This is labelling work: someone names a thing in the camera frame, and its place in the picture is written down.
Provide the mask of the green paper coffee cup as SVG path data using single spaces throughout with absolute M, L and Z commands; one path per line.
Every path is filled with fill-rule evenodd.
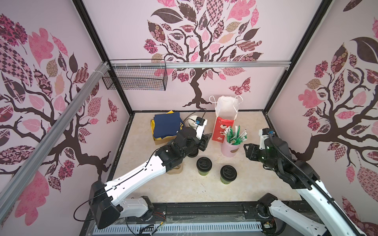
M 211 168 L 198 168 L 198 173 L 201 175 L 201 176 L 206 176 L 209 174 L 209 172 L 211 171 Z

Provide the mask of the black cup lid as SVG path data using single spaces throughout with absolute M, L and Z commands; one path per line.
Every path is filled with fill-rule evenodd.
M 225 165 L 220 170 L 220 177 L 223 177 L 225 179 L 233 179 L 237 178 L 237 171 L 236 169 L 231 165 Z
M 198 168 L 212 168 L 212 161 L 207 157 L 201 157 L 196 162 L 196 167 Z

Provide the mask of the stack of black lids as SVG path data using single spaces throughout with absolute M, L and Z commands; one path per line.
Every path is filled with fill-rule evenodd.
M 198 151 L 198 150 L 196 150 L 196 151 L 193 151 L 192 153 L 190 153 L 190 154 L 188 155 L 188 157 L 190 157 L 190 158 L 194 158 L 194 157 L 197 157 L 197 156 L 198 156 L 198 153 L 199 153 L 199 151 Z

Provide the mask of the green white straw packets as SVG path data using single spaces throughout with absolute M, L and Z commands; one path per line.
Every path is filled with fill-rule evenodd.
M 231 145 L 240 145 L 247 140 L 247 129 L 242 129 L 241 126 L 227 127 L 224 131 L 225 141 Z

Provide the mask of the aluminium frame bar back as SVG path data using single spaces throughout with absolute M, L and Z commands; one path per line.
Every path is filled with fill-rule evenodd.
M 167 69 L 180 68 L 253 68 L 253 67 L 284 67 L 289 68 L 290 61 L 254 61 L 254 62 L 180 62 L 180 63 L 142 63 L 142 62 L 111 62 L 113 67 L 158 67 Z

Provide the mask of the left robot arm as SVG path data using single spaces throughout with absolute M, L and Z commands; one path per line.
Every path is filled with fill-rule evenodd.
M 187 156 L 195 157 L 205 151 L 211 134 L 205 134 L 207 120 L 197 117 L 195 127 L 183 127 L 176 138 L 153 152 L 151 157 L 127 174 L 103 183 L 91 185 L 89 206 L 98 229 L 104 229 L 125 217 L 149 219 L 154 206 L 147 196 L 130 199 L 128 196 L 148 181 L 182 164 Z

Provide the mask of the cardboard napkin box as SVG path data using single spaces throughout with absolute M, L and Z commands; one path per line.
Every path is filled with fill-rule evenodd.
M 153 140 L 154 140 L 155 145 L 164 145 L 167 142 L 174 140 L 175 138 L 176 138 L 176 136 L 166 136 L 164 138 L 154 138 L 153 137 Z

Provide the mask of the stack of paper cups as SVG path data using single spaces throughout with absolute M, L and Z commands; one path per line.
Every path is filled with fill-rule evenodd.
M 195 115 L 190 116 L 188 118 L 188 125 L 189 125 L 189 127 L 194 128 L 194 129 L 197 128 L 197 123 L 196 123 L 197 118 L 198 118 L 198 116 L 195 116 Z

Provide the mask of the pulp cup carrier tray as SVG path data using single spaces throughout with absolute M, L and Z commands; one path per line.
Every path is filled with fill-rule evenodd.
M 182 163 L 182 164 L 179 164 L 178 166 L 172 168 L 171 170 L 169 170 L 167 172 L 167 174 L 169 174 L 169 175 L 177 175 L 177 174 L 182 173 L 183 169 L 184 169 L 184 164 Z

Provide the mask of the pink cylinder holder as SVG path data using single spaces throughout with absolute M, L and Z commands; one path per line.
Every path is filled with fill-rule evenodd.
M 234 157 L 236 155 L 236 152 L 239 150 L 241 144 L 234 145 L 230 144 L 227 139 L 223 140 L 222 146 L 221 146 L 221 153 L 225 157 Z

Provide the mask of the red white paper bag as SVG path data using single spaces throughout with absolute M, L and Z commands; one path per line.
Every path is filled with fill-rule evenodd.
M 217 100 L 214 96 L 210 96 L 209 101 L 215 104 L 216 114 L 212 140 L 222 143 L 225 138 L 225 129 L 234 125 L 240 104 L 244 99 L 239 95 L 235 97 L 220 96 Z

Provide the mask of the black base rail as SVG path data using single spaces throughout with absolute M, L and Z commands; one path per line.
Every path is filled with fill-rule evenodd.
M 311 206 L 301 201 L 283 201 L 286 205 L 321 223 Z M 261 220 L 257 213 L 258 201 L 248 202 L 197 202 L 197 203 L 152 203 L 154 212 L 165 214 L 169 219 L 194 219 L 198 216 L 243 216 L 245 219 Z M 80 236 L 89 236 L 94 231 L 95 222 L 83 224 Z

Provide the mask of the aluminium frame bar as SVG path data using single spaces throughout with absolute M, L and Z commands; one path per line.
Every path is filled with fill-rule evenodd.
M 284 67 L 289 68 L 290 61 L 254 61 L 254 62 L 180 62 L 180 63 L 142 63 L 142 62 L 111 62 L 113 67 L 158 67 L 167 69 L 180 68 L 253 68 L 253 67 Z
M 19 171 L 10 180 L 7 186 L 1 192 L 1 220 L 7 216 L 12 206 L 15 204 L 21 193 L 24 191 L 36 171 L 42 165 L 42 162 L 48 156 L 54 145 L 62 136 L 66 127 L 77 114 L 81 105 L 84 104 L 87 97 L 97 82 L 102 79 L 103 75 L 109 70 L 109 63 L 102 62 L 93 71 L 81 91 L 75 96 L 72 102 L 64 110 L 62 115 L 54 123 L 51 130 L 46 134 L 42 141 L 35 147 L 31 156 L 21 166 Z

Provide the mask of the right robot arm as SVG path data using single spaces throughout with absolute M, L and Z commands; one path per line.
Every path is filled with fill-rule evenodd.
M 258 145 L 243 146 L 246 157 L 262 163 L 266 170 L 273 171 L 294 189 L 310 205 L 321 223 L 292 209 L 270 193 L 258 200 L 259 216 L 279 219 L 304 236 L 365 235 L 331 197 L 316 171 L 307 162 L 292 159 L 287 142 L 269 128 L 261 129 L 258 135 Z

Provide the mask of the aluminium frame bar left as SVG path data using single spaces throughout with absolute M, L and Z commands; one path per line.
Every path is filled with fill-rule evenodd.
M 72 102 L 64 110 L 62 115 L 54 123 L 51 130 L 46 134 L 42 141 L 35 147 L 31 156 L 21 166 L 19 171 L 10 180 L 7 186 L 1 192 L 1 220 L 7 216 L 12 206 L 15 204 L 21 193 L 24 191 L 36 171 L 42 165 L 42 162 L 48 156 L 54 145 L 62 136 L 66 127 L 77 114 L 81 105 L 84 104 L 87 97 L 97 82 L 102 79 L 103 75 L 109 70 L 109 63 L 102 62 L 93 71 L 81 91 L 75 96 Z

